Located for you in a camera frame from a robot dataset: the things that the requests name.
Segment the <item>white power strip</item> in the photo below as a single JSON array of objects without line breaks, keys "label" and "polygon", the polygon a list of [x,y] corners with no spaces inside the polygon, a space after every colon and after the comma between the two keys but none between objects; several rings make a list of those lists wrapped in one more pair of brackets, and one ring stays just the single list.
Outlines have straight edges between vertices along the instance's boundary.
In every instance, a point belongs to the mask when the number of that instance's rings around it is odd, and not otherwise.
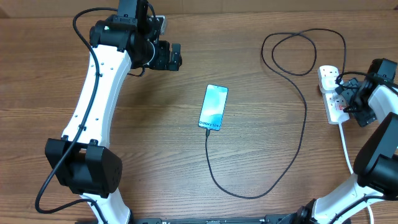
[{"label": "white power strip", "polygon": [[349,120],[349,114],[343,111],[347,104],[344,98],[335,91],[338,87],[335,83],[338,74],[338,69],[331,65],[324,65],[318,69],[319,88],[329,124],[339,124]]}]

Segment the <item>wall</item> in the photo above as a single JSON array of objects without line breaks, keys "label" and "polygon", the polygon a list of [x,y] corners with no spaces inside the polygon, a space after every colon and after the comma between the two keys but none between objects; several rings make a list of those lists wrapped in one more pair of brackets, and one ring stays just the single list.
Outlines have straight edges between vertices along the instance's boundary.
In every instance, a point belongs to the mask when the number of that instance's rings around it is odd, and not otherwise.
[{"label": "wall", "polygon": [[[0,0],[0,17],[65,17],[119,0]],[[150,0],[157,14],[394,9],[398,0]]]}]

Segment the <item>wooden table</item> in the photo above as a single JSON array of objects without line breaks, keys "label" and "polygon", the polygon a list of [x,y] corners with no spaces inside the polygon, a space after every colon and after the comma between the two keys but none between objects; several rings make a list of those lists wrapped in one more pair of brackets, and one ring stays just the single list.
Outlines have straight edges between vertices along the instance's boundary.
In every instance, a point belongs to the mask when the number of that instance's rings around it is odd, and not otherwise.
[{"label": "wooden table", "polygon": [[[104,17],[83,17],[82,33]],[[303,103],[283,78],[260,59],[263,39],[273,32],[322,27],[347,41],[346,70],[367,71],[375,58],[398,61],[398,13],[273,12],[169,16],[162,39],[181,43],[179,72],[147,71],[127,77],[111,128],[110,149],[123,160],[119,186],[134,216],[159,218],[261,217],[291,213],[330,193],[349,177],[337,126],[326,120],[316,69],[341,68],[343,45],[332,33],[308,33],[318,48],[314,71],[291,77],[308,103],[302,149],[276,188],[263,198],[226,195],[213,183],[205,157],[205,130],[197,122],[206,85],[227,86],[223,128],[212,132],[214,175],[242,195],[267,190],[294,156]],[[271,38],[270,48],[280,40]],[[294,38],[275,53],[285,68],[306,71],[309,42]],[[0,223],[73,223],[93,218],[87,204],[53,215],[35,211],[34,200],[51,171],[47,138],[59,138],[75,109],[88,66],[88,51],[71,18],[0,20]],[[344,124],[351,161],[377,127]],[[41,205],[55,208],[77,199],[53,180]],[[376,223],[397,223],[398,203],[372,206]],[[362,211],[354,223],[368,223]]]}]

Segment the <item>blue phone screen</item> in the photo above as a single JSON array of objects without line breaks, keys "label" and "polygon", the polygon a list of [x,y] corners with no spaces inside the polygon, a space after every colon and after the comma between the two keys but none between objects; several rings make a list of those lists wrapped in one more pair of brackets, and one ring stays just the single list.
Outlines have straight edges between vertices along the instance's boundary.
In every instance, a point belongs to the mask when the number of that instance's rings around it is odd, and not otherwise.
[{"label": "blue phone screen", "polygon": [[201,108],[199,127],[219,131],[223,120],[228,89],[223,86],[208,85]]}]

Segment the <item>phone screen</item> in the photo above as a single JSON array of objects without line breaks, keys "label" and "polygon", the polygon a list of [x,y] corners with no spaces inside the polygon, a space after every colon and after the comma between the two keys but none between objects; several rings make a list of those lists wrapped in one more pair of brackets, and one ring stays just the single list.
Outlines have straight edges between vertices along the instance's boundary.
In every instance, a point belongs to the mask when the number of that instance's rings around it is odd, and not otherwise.
[{"label": "phone screen", "polygon": [[228,88],[208,85],[201,107],[199,127],[219,131],[223,120]]}]

